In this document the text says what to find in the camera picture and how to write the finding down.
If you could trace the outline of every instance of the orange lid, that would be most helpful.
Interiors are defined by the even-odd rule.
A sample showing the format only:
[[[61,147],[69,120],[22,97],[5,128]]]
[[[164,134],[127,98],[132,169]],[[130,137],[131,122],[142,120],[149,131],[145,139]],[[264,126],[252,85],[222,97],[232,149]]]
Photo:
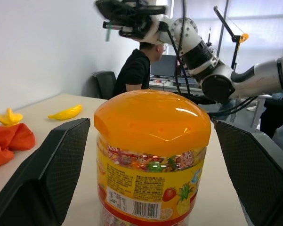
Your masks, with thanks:
[[[94,126],[109,145],[134,152],[171,156],[206,147],[207,113],[186,98],[164,91],[118,95],[94,114]]]

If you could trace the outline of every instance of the orange cloth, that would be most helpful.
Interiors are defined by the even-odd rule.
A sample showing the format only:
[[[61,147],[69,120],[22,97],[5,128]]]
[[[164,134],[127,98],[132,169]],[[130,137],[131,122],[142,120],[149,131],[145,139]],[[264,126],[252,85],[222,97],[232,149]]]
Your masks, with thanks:
[[[0,126],[0,166],[13,159],[12,151],[30,150],[35,144],[34,134],[25,124]]]

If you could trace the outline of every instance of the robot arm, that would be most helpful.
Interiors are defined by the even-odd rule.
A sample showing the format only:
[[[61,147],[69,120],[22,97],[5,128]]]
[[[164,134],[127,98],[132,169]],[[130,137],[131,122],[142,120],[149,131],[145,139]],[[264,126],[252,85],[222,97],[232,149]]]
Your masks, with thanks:
[[[172,20],[163,6],[149,6],[140,0],[97,0],[96,6],[108,20],[104,28],[120,30],[122,37],[153,44],[174,40],[179,44],[183,19]],[[253,97],[283,89],[283,57],[251,67],[238,74],[211,53],[197,33],[193,20],[186,18],[183,32],[183,58],[205,96],[216,101],[234,97]]]

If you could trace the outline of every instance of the pineapple illustration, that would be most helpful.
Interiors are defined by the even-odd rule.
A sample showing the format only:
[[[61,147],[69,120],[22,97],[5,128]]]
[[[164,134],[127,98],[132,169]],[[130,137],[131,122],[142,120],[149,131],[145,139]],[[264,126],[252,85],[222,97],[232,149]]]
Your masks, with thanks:
[[[180,199],[177,203],[177,211],[179,215],[183,215],[190,209],[190,193],[193,188],[190,186],[189,182],[184,184],[182,188],[179,189],[178,195]]]

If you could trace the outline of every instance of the white wall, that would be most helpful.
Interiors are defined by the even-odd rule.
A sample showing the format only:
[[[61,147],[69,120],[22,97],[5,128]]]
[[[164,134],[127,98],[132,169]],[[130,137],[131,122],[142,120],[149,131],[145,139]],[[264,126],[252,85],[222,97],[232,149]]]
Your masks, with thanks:
[[[0,113],[60,92],[80,95],[93,72],[117,75],[138,43],[105,42],[95,0],[0,0]]]

